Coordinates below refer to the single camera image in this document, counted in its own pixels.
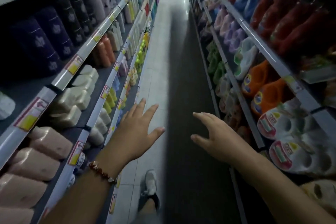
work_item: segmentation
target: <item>store aisle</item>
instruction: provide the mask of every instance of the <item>store aisle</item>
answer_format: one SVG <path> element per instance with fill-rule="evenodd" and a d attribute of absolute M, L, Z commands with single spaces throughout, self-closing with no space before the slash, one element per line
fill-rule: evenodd
<path fill-rule="evenodd" d="M 164 223 L 240 223 L 229 169 L 196 146 L 190 136 L 208 136 L 192 112 L 214 113 L 189 0 L 160 0 L 146 57 L 140 98 L 159 108 L 149 132 L 166 132 L 121 175 L 112 224 L 137 214 L 140 184 L 154 169 Z"/>

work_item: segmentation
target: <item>black sock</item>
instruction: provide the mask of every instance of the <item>black sock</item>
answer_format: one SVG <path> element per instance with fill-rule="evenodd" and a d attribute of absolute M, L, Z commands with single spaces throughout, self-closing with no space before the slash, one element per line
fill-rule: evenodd
<path fill-rule="evenodd" d="M 157 196 L 157 194 L 155 193 L 154 195 L 150 195 L 148 196 L 148 198 L 153 199 L 154 203 L 155 203 L 155 209 L 158 210 L 160 207 L 160 200 L 159 197 Z"/>

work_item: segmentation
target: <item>orange tide detergent bottle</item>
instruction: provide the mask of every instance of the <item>orange tide detergent bottle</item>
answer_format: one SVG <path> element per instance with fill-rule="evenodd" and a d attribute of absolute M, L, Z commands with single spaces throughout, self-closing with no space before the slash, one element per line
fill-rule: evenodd
<path fill-rule="evenodd" d="M 263 113 L 275 108 L 283 101 L 286 86 L 286 82 L 281 78 L 265 84 L 251 102 L 252 111 L 260 117 Z"/>
<path fill-rule="evenodd" d="M 241 84 L 241 91 L 246 97 L 254 97 L 259 89 L 267 83 L 270 64 L 267 60 L 251 67 Z"/>

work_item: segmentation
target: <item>white logo on purple bottle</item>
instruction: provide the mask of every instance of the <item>white logo on purple bottle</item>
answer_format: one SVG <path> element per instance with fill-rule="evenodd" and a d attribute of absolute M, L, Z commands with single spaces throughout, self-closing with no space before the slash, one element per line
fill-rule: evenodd
<path fill-rule="evenodd" d="M 61 33 L 61 26 L 60 25 L 53 25 L 53 27 L 52 27 L 52 31 L 53 31 L 53 33 L 54 34 L 59 34 L 59 33 Z"/>
<path fill-rule="evenodd" d="M 75 15 L 74 14 L 69 14 L 69 21 L 72 21 L 72 22 L 75 21 Z"/>
<path fill-rule="evenodd" d="M 37 36 L 35 40 L 35 44 L 36 44 L 36 47 L 43 47 L 45 45 L 44 38 L 42 36 L 40 37 Z"/>
<path fill-rule="evenodd" d="M 48 67 L 49 67 L 49 70 L 56 70 L 57 69 L 57 63 L 56 62 L 50 62 Z"/>
<path fill-rule="evenodd" d="M 76 41 L 77 42 L 81 42 L 82 41 L 82 36 L 81 35 L 77 35 L 76 36 Z"/>
<path fill-rule="evenodd" d="M 64 50 L 63 50 L 63 53 L 64 53 L 64 54 L 70 54 L 70 53 L 71 53 L 71 49 L 70 49 L 70 47 L 69 47 L 69 46 L 65 46 L 65 47 L 64 47 Z"/>

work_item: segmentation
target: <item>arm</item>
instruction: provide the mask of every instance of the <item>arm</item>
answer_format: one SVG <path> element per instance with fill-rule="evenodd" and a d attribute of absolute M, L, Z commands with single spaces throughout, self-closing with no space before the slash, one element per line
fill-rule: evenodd
<path fill-rule="evenodd" d="M 148 135 L 148 126 L 158 105 L 144 114 L 146 100 L 127 112 L 110 141 L 98 154 L 99 167 L 114 179 L 131 160 L 139 158 L 165 131 L 157 128 Z M 92 170 L 86 171 L 40 224 L 93 224 L 107 199 L 111 186 Z"/>
<path fill-rule="evenodd" d="M 278 223 L 335 224 L 336 220 L 265 157 L 254 151 L 224 121 L 209 113 L 194 113 L 209 130 L 209 139 L 191 139 L 220 161 L 228 162 L 266 202 Z"/>

